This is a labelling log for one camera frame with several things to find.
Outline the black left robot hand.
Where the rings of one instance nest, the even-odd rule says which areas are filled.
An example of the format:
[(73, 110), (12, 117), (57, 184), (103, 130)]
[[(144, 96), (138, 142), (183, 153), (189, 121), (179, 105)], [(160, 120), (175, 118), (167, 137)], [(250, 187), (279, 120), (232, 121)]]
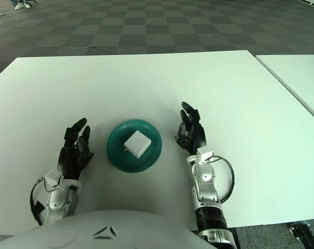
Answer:
[(84, 126), (87, 119), (82, 118), (67, 128), (64, 135), (64, 145), (58, 159), (58, 171), (64, 179), (78, 180), (81, 172), (93, 158), (94, 153), (89, 148), (90, 127)]

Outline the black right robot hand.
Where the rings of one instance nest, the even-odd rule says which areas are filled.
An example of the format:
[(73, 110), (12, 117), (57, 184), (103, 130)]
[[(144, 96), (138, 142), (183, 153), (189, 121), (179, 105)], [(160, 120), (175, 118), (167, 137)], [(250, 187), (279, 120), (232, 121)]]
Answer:
[(206, 146), (205, 131), (200, 124), (201, 118), (198, 110), (186, 102), (181, 102), (181, 106), (182, 122), (175, 136), (175, 141), (189, 155), (196, 155), (198, 148)]

